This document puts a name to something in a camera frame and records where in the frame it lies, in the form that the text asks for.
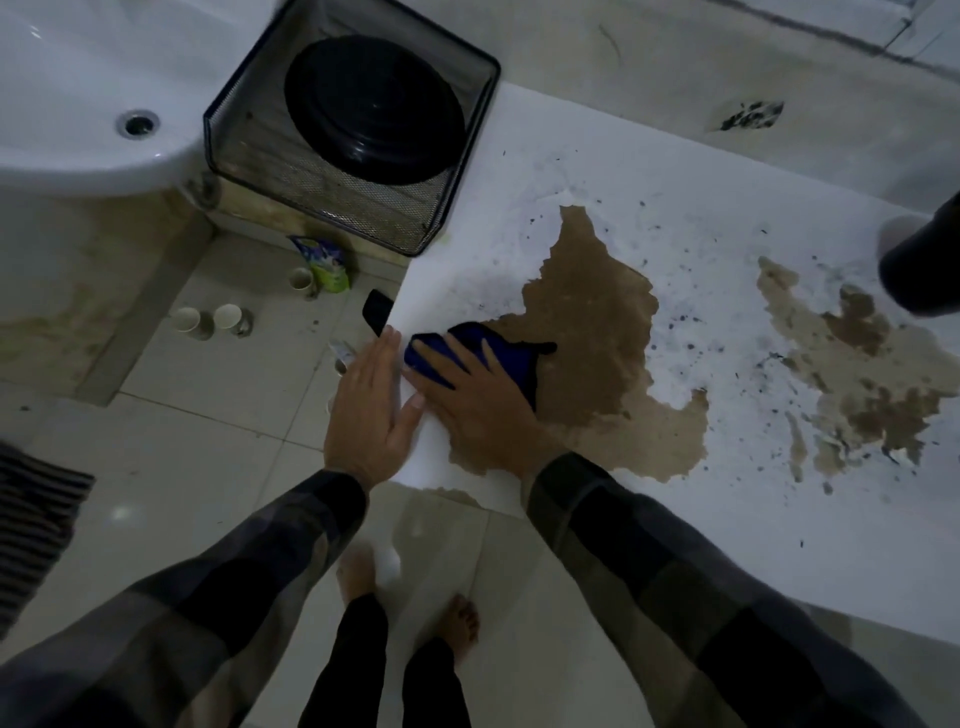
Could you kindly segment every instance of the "brown stain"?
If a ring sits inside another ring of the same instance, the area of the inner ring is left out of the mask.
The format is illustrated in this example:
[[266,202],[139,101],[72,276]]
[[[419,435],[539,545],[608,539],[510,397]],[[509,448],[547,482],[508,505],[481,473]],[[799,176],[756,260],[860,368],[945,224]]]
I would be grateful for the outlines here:
[[840,341],[869,356],[876,356],[890,334],[890,324],[876,313],[874,299],[853,285],[840,289],[841,315],[822,314],[827,327]]
[[847,463],[840,456],[840,446],[830,440],[817,440],[817,454],[813,458],[813,467],[820,473],[830,476],[844,471]]
[[523,287],[526,310],[486,323],[511,341],[557,343],[540,360],[537,414],[569,447],[660,482],[689,473],[707,454],[707,392],[682,409],[648,394],[653,285],[610,256],[582,207],[560,212],[540,277]]
[[804,434],[800,431],[797,418],[786,412],[787,422],[790,423],[790,474],[797,483],[804,482],[804,462],[809,454],[804,442]]
[[782,363],[821,393],[810,418],[823,435],[817,470],[842,472],[870,444],[886,453],[903,450],[919,463],[928,419],[940,412],[941,400],[960,393],[960,360],[924,328],[892,327],[855,286],[841,288],[839,315],[816,313],[794,296],[796,273],[767,257],[758,263],[766,310],[795,347]]

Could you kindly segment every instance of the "blue cloth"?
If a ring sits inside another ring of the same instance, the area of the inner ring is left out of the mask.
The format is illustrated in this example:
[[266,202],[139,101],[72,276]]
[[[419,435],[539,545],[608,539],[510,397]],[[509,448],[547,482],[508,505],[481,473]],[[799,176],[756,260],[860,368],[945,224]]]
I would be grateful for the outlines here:
[[[484,364],[487,363],[487,358],[483,354],[480,343],[484,339],[487,339],[487,343],[490,344],[491,349],[493,349],[497,361],[500,362],[507,374],[510,375],[510,378],[516,382],[516,386],[520,388],[520,392],[522,392],[523,396],[530,402],[530,406],[534,408],[534,411],[537,410],[537,360],[540,359],[541,354],[555,352],[557,350],[556,344],[553,342],[531,344],[527,341],[519,341],[513,344],[493,329],[483,324],[477,324],[476,322],[459,324],[453,327],[450,333]],[[457,358],[457,355],[453,353],[439,333],[416,334],[411,337],[410,345],[407,346],[406,352],[403,353],[403,362],[412,370],[426,376],[428,379],[432,379],[438,384],[442,384],[448,389],[453,389],[453,385],[451,385],[450,382],[437,374],[437,371],[426,362],[426,359],[414,351],[413,343],[415,341],[422,341],[430,347],[430,349],[443,354],[466,371],[467,368],[463,362]]]

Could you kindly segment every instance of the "leg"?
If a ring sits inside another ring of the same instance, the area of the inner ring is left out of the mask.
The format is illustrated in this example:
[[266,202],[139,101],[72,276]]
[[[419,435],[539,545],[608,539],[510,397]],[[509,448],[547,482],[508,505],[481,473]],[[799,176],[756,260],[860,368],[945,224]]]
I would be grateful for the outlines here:
[[387,615],[376,600],[373,552],[358,546],[337,569],[347,610],[330,660],[300,716],[299,728],[375,728],[387,664]]
[[453,597],[436,636],[417,650],[403,674],[404,728],[469,728],[467,702],[453,668],[476,643],[479,630],[476,607]]

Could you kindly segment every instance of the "sleeve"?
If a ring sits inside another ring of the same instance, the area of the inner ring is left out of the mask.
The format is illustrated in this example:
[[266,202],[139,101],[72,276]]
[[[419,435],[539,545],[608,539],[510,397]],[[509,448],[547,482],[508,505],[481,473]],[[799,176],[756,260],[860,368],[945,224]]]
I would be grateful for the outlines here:
[[922,726],[867,663],[655,500],[573,452],[527,500],[658,726]]
[[367,496],[320,471],[0,667],[0,725],[239,725]]

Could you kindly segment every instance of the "wrist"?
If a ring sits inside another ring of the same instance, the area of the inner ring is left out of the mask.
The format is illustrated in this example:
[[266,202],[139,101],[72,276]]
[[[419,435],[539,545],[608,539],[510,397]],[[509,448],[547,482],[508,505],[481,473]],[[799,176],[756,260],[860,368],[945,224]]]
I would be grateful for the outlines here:
[[332,473],[349,475],[351,478],[357,481],[361,488],[363,488],[364,493],[369,493],[376,485],[372,478],[370,478],[370,476],[366,473],[365,469],[346,461],[340,461],[337,459],[328,460],[324,464],[324,470]]
[[525,439],[510,472],[522,482],[533,482],[540,471],[566,451],[563,444],[538,425]]

